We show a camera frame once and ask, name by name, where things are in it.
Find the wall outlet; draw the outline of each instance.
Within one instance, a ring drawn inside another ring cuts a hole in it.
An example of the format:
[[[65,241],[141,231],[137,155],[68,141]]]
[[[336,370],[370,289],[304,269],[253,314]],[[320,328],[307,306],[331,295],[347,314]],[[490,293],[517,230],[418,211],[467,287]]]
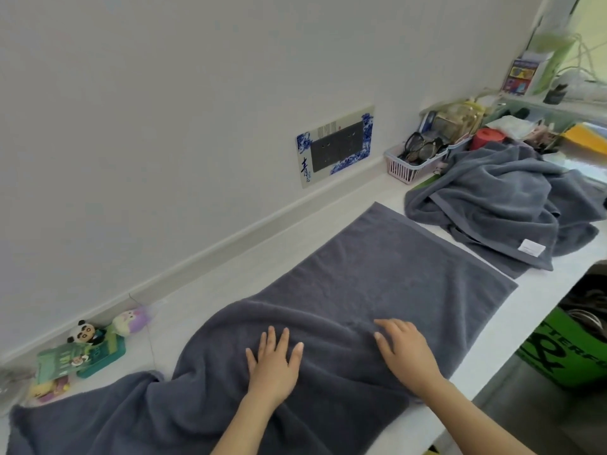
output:
[[[304,188],[369,156],[374,113],[369,106],[297,136]]]

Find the towel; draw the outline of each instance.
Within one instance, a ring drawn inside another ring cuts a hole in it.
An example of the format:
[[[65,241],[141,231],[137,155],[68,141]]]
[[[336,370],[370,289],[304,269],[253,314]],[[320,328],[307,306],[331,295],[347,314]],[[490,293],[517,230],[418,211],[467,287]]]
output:
[[[527,145],[497,142],[457,153],[445,174],[408,191],[405,214],[439,225],[512,278],[577,251],[606,218],[607,193],[576,170],[541,159]]]
[[[209,454],[247,392],[245,348],[256,351],[268,325],[288,326],[290,351],[298,342],[305,350],[297,385],[259,453],[363,454],[412,398],[383,362],[373,319],[413,321],[449,377],[516,287],[374,204],[267,288],[212,316],[181,352],[172,380],[137,373],[42,407],[16,407],[8,454]]]

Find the red container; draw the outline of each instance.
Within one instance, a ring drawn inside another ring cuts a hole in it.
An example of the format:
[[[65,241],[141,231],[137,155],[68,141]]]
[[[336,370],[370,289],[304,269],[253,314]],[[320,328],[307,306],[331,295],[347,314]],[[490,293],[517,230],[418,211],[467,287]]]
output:
[[[496,129],[481,128],[474,134],[474,138],[470,144],[470,151],[478,150],[487,145],[488,142],[503,142],[505,138],[506,136]]]

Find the basket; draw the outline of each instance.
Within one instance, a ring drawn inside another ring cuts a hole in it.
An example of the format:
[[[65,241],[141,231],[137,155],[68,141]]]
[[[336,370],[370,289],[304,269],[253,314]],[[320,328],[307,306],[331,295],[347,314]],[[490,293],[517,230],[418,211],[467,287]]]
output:
[[[466,144],[470,142],[470,140],[472,140],[471,137],[462,140],[458,144],[449,145],[447,150],[439,153],[434,158],[424,161],[418,166],[413,166],[412,164],[398,158],[398,155],[405,151],[405,142],[398,144],[383,153],[383,156],[388,164],[388,174],[390,174],[392,177],[396,177],[401,182],[410,184],[417,177],[423,177],[426,174],[432,173],[432,171],[434,171],[436,166],[438,166],[441,160],[447,156],[448,153],[457,153],[463,151],[466,148]]]

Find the panda figure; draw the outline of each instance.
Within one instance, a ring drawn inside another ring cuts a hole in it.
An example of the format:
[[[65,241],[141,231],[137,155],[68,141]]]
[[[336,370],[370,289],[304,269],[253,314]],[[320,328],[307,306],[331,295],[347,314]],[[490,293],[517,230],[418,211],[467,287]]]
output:
[[[105,329],[97,329],[93,324],[88,324],[84,320],[78,322],[78,327],[72,329],[72,335],[67,337],[67,343],[89,343],[97,345],[106,338]]]

